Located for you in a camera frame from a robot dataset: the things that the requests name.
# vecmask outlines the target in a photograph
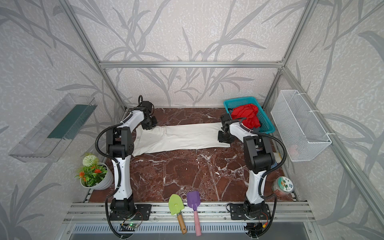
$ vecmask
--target white flower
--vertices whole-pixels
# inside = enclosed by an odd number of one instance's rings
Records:
[[[98,162],[99,162],[99,159],[93,154],[88,155],[83,159],[83,165],[86,167],[91,167],[93,165],[96,165]]]

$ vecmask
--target white cloth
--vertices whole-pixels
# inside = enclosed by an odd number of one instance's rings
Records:
[[[217,140],[221,122],[154,127],[143,130],[136,128],[133,156],[143,153],[172,151],[177,149],[202,149],[209,147],[230,147]]]

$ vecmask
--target wooden handle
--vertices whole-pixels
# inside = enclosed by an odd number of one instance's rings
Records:
[[[197,216],[197,211],[194,211],[193,214],[195,216],[196,236],[198,237],[198,236],[201,236],[200,221],[199,221],[199,217]]]
[[[179,225],[180,225],[180,228],[181,228],[181,232],[183,234],[185,234],[187,232],[187,228],[185,227],[183,216],[181,215],[181,213],[177,214],[177,219],[179,220]]]

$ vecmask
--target laundry basket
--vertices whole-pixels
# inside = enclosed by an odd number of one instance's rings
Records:
[[[312,160],[332,143],[297,90],[281,90],[271,115],[293,162]]]
[[[260,132],[267,133],[267,134],[274,132],[275,127],[271,123],[271,120],[269,120],[269,118],[265,114],[264,110],[261,108],[260,104],[257,102],[256,98],[254,97],[233,98],[233,99],[225,100],[224,106],[227,113],[229,113],[228,109],[233,109],[233,108],[240,107],[242,105],[246,105],[250,103],[256,105],[256,107],[259,108],[259,112],[257,113],[257,118],[259,119],[259,122],[261,124]]]

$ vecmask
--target flower pot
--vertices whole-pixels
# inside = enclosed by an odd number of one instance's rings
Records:
[[[109,186],[111,186],[111,184],[113,183],[113,174],[112,174],[111,170],[109,169],[109,167],[107,167],[107,165],[105,165],[104,163],[101,163],[101,162],[98,162],[97,164],[103,165],[107,168],[107,174],[105,175],[104,179],[93,187],[86,187],[84,185],[83,179],[80,179],[80,183],[83,187],[93,189],[93,190],[103,190],[103,189],[109,188]]]

